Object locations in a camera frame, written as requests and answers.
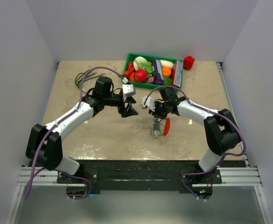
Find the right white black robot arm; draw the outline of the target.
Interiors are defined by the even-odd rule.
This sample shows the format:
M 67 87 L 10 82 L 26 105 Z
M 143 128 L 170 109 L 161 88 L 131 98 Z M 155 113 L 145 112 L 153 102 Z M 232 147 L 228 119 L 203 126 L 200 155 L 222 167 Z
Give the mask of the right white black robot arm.
M 206 183 L 229 150 L 243 142 L 243 138 L 228 109 L 218 111 L 198 105 L 186 95 L 178 97 L 176 90 L 176 87 L 166 86 L 159 90 L 161 101 L 148 95 L 142 98 L 141 105 L 143 109 L 149 109 L 149 114 L 155 118 L 151 130 L 153 137 L 168 134 L 171 126 L 169 114 L 189 118 L 204 127 L 208 149 L 198 162 L 195 178 L 199 183 Z

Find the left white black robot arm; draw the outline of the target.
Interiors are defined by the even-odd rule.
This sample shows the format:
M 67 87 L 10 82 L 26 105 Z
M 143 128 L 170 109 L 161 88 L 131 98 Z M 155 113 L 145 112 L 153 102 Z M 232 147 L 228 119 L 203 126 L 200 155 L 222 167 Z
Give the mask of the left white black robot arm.
M 73 183 L 84 178 L 79 162 L 63 156 L 62 142 L 83 122 L 93 118 L 106 106 L 117 107 L 121 117 L 137 115 L 132 107 L 136 90 L 132 83 L 122 85 L 118 94 L 112 91 L 113 81 L 101 76 L 95 86 L 80 98 L 79 102 L 60 118 L 42 126 L 37 124 L 31 129 L 26 149 L 26 157 L 43 168 L 67 173 Z

